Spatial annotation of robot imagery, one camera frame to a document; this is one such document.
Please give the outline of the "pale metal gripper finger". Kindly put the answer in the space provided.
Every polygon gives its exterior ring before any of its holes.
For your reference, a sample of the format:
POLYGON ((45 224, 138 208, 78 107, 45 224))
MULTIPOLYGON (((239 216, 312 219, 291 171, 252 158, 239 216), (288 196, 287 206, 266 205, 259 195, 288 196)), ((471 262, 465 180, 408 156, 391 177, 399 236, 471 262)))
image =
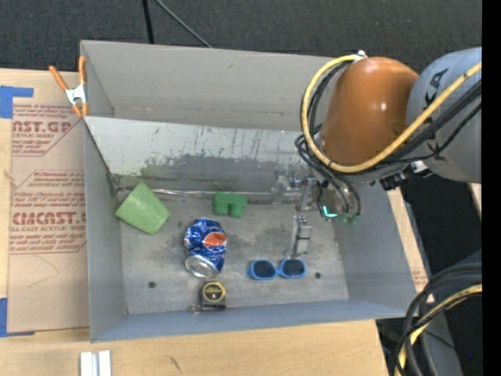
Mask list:
POLYGON ((293 216, 290 256, 299 257, 308 253, 308 245, 312 236, 312 225, 306 215, 293 216))
POLYGON ((306 176, 301 184, 301 197, 298 204, 298 211, 308 212, 315 209, 314 191, 317 187, 317 179, 306 176))

